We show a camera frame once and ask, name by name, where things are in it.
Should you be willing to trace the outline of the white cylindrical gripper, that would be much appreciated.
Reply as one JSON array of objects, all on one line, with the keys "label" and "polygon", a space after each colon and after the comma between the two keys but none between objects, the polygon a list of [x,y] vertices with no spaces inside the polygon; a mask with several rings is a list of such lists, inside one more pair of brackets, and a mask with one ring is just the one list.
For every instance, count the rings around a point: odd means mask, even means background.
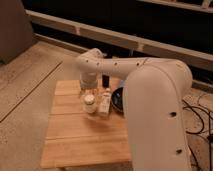
[{"label": "white cylindrical gripper", "polygon": [[84,98],[85,89],[93,89],[92,93],[96,100],[99,102],[99,89],[96,88],[98,85],[97,74],[96,73],[86,73],[82,72],[80,74],[80,87],[82,88],[79,92],[79,98],[82,100]]}]

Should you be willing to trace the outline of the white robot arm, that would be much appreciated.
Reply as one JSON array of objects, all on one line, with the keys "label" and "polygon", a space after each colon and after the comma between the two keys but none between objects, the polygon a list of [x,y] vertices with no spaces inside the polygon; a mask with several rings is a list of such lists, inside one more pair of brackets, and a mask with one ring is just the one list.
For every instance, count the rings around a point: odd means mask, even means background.
[{"label": "white robot arm", "polygon": [[91,89],[97,75],[124,81],[123,111],[133,171],[192,171],[182,98],[192,86],[189,67],[177,59],[106,59],[97,49],[76,58],[80,85]]}]

